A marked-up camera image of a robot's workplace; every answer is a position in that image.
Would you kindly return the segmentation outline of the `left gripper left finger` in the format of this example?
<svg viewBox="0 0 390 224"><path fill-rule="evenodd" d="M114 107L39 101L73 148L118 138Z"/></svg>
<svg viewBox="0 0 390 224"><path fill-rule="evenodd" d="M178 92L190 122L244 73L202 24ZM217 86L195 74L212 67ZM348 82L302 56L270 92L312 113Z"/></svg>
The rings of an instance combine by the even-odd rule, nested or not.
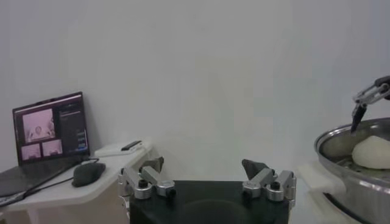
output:
<svg viewBox="0 0 390 224"><path fill-rule="evenodd" d="M175 182L161 175L164 161L161 156L145 161L138 170L131 166L123 167L118 175L119 196L123 199L133 196L137 200L147 200L155 189L158 196L169 200L175 197Z"/></svg>

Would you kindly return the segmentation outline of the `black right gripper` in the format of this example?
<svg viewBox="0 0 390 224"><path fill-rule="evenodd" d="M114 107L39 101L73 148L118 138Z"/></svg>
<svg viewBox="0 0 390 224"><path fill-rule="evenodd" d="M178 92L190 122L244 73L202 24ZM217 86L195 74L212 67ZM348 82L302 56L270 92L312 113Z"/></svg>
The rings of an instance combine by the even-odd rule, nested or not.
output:
<svg viewBox="0 0 390 224"><path fill-rule="evenodd" d="M354 135L361 123L369 105L377 103L379 100L389 97L390 76L384 76L361 90L353 96L355 108L352 112L352 124L350 133Z"/></svg>

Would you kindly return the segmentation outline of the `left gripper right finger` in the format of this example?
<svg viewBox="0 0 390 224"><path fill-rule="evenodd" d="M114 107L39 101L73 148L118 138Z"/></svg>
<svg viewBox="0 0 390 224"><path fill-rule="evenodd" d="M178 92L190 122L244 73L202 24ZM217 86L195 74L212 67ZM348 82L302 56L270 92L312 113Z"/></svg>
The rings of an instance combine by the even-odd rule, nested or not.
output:
<svg viewBox="0 0 390 224"><path fill-rule="evenodd" d="M246 200L262 195L270 201L296 200L296 176L292 171L283 170L278 174L265 163L249 159L243 159L241 165L248 177L248 180L242 183Z"/></svg>

